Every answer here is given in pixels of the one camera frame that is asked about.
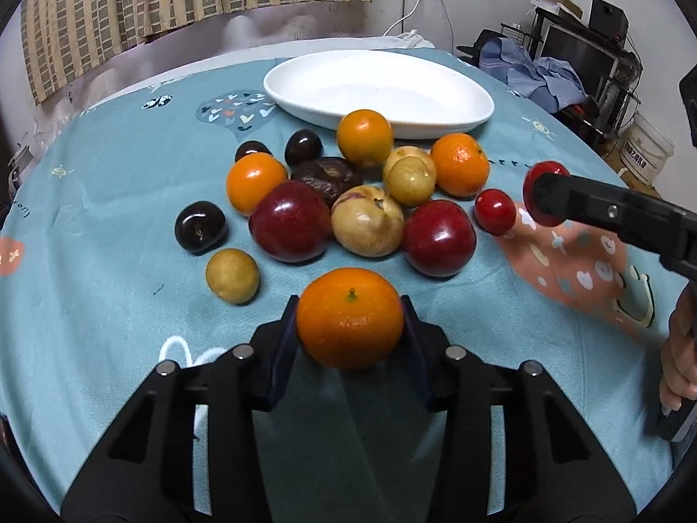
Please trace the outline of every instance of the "pile of fruit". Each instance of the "pile of fruit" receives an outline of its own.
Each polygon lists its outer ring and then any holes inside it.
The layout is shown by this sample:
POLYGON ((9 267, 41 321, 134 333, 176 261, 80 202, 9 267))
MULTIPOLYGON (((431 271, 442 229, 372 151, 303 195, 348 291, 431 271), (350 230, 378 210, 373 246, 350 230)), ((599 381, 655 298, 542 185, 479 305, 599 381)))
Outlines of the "pile of fruit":
MULTIPOLYGON (((337 129, 343 157, 322 156, 319 136, 301 129, 288 139, 284 160, 259 141, 243 143, 226 181, 230 204, 249 220, 254 241, 284 263, 311 262, 332 237, 367 258, 399 248, 430 277, 451 277, 472 258, 477 237, 467 213, 451 200, 431 200, 436 188, 472 199, 480 227, 506 234, 516 208, 506 193, 484 190, 489 160, 466 134, 439 139, 430 152, 395 148, 392 127, 377 112, 348 114, 337 129), (382 187, 363 175, 382 172, 382 187)), ((224 241, 225 216, 207 201, 187 206, 176 220, 180 245, 201 254, 224 241)), ((211 290, 232 304, 252 300, 259 268, 249 254, 223 249, 206 267, 211 290)), ((387 357, 402 332, 399 297, 386 280, 367 270, 336 270, 308 286, 298 308, 298 334, 308 352, 331 367, 366 367, 387 357)))

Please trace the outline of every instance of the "human hand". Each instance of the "human hand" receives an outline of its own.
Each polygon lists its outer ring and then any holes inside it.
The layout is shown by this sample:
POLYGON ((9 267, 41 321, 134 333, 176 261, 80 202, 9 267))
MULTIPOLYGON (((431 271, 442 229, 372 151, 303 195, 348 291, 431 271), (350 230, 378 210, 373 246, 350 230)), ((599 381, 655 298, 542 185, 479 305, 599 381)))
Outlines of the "human hand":
POLYGON ((661 349, 661 403, 673 411, 680 409, 682 397, 697 400, 697 356, 690 333, 696 307, 692 285, 687 284, 670 315, 670 335, 661 349))

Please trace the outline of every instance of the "red tomato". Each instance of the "red tomato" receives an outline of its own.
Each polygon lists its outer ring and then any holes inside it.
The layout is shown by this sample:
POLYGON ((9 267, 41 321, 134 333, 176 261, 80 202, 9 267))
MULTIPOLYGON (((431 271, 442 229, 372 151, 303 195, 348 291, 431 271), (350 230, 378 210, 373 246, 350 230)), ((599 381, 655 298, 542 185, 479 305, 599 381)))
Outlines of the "red tomato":
POLYGON ((527 209, 528 214, 530 214, 534 221, 536 221, 540 226, 554 228, 562 224, 564 220, 560 220, 560 218, 557 218, 556 216, 551 216, 540 211, 538 207, 535 206, 535 201, 532 197, 532 188, 535 181, 539 178, 539 176, 544 175, 545 173, 553 173, 555 175, 564 175, 567 177, 570 176, 570 173, 566 167, 564 167, 561 163, 557 163, 556 161, 542 161, 536 165, 533 165, 528 171, 528 174, 525 175, 525 181, 523 182, 523 202, 525 203, 525 208, 527 209))
POLYGON ((477 195, 475 219, 491 235, 504 235, 516 223, 516 206, 503 191, 487 189, 477 195))

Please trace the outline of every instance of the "black speaker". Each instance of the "black speaker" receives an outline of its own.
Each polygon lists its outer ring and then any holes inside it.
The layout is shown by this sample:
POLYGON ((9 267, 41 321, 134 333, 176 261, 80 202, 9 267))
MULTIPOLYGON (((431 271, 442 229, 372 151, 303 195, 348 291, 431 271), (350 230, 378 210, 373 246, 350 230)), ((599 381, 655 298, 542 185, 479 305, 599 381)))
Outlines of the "black speaker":
POLYGON ((608 39, 624 43, 626 32, 629 31, 629 20, 619 7, 605 0, 593 0, 588 28, 608 39))
POLYGON ((687 119, 690 124, 690 133, 692 135, 692 145, 697 148, 697 67, 690 71, 690 74, 685 76, 680 83, 680 93, 682 101, 685 103, 687 110, 687 119))

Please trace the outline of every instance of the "orange fruit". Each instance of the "orange fruit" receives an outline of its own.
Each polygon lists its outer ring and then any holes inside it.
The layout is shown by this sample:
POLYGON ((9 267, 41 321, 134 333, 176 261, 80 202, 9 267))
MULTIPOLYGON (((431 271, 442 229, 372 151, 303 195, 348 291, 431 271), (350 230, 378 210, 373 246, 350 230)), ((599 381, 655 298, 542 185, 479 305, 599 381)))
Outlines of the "orange fruit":
POLYGON ((230 204, 250 216, 262 199, 288 180, 288 171, 268 153, 250 153, 232 166, 225 190, 230 204))
POLYGON ((489 160, 482 147, 467 134, 441 137, 431 148, 436 183, 453 197, 473 197, 487 184, 489 160))
POLYGON ((326 367, 357 370, 388 358, 402 336, 399 294, 367 269, 343 268, 303 291, 296 318, 305 350, 326 367))
POLYGON ((339 122, 337 145, 351 163, 376 167, 384 163, 395 144, 388 120, 372 110, 356 110, 339 122))

